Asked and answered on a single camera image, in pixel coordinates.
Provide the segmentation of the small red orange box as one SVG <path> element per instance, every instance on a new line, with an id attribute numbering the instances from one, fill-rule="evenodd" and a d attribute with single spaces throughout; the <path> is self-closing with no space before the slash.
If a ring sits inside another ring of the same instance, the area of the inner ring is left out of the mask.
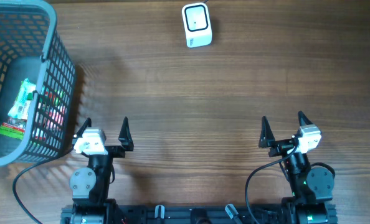
<path id="1" fill-rule="evenodd" d="M 38 103 L 38 109 L 41 112 L 36 113 L 36 124 L 40 126 L 33 135 L 36 139 L 46 141 L 51 133 L 57 137 L 61 136 L 62 126 L 64 124 L 64 115 L 66 106 L 64 104 L 65 92 L 55 90 L 55 93 L 46 88 L 42 89 L 44 97 Z"/>

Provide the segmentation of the green gummy candy bag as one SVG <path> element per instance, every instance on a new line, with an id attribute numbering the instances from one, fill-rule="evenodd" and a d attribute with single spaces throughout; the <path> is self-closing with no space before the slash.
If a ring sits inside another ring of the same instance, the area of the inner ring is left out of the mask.
<path id="1" fill-rule="evenodd" d="M 9 117 L 0 125 L 0 134 L 14 139 L 23 140 L 25 130 L 26 120 L 23 119 Z"/>

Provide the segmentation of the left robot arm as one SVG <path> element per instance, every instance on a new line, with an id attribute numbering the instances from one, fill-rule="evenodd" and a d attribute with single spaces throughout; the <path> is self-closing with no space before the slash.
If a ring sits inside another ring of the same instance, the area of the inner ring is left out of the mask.
<path id="1" fill-rule="evenodd" d="M 126 223 L 116 200 L 108 198 L 108 190 L 115 180 L 114 158 L 124 158 L 134 149 L 128 118 L 123 119 L 119 145 L 106 146 L 106 139 L 102 129 L 92 128 L 90 118 L 74 135 L 73 149 L 88 158 L 88 164 L 70 177 L 73 205 L 62 210 L 61 223 Z"/>

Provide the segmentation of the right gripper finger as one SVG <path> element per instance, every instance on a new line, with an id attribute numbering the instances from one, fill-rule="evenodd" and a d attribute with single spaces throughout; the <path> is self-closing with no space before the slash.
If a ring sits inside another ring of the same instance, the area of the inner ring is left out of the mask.
<path id="1" fill-rule="evenodd" d="M 307 125 L 311 125 L 313 124 L 308 118 L 307 116 L 304 114 L 304 112 L 302 111 L 299 111 L 298 112 L 298 121 L 299 121 L 299 124 L 300 126 L 307 126 Z"/>
<path id="2" fill-rule="evenodd" d="M 275 141 L 276 140 L 272 133 L 267 117 L 262 116 L 262 128 L 259 139 L 259 147 L 260 148 L 273 147 L 275 145 Z"/>

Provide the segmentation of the teal white wipes packet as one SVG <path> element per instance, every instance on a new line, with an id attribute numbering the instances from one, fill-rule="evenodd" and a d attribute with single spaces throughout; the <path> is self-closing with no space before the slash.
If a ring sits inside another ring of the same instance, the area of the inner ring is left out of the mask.
<path id="1" fill-rule="evenodd" d="M 8 116 L 14 119 L 27 120 L 30 103 L 33 100 L 32 92 L 35 90 L 36 85 L 31 83 L 28 78 L 21 81 L 19 93 L 16 96 L 13 107 L 8 112 Z"/>

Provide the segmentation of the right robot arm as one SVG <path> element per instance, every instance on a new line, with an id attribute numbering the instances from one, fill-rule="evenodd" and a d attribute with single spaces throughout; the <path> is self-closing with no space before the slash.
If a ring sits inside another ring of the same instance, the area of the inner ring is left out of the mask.
<path id="1" fill-rule="evenodd" d="M 262 117 L 259 147 L 269 148 L 269 157 L 280 156 L 292 197 L 285 197 L 270 222 L 277 223 L 338 223 L 333 199 L 334 169 L 322 162 L 310 163 L 307 153 L 318 147 L 321 130 L 306 115 L 298 112 L 300 127 L 290 139 L 276 140 L 266 116 Z"/>

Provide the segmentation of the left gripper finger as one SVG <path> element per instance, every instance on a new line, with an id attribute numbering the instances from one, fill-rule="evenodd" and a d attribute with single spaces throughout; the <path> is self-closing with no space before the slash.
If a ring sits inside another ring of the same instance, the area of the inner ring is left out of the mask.
<path id="1" fill-rule="evenodd" d="M 133 151 L 134 143 L 130 133 L 130 126 L 128 118 L 125 116 L 120 129 L 118 140 L 121 142 L 121 146 L 125 151 Z"/>
<path id="2" fill-rule="evenodd" d="M 83 125 L 80 127 L 80 129 L 76 132 L 76 137 L 82 137 L 82 134 L 84 131 L 92 126 L 92 120 L 90 118 L 87 118 Z"/>

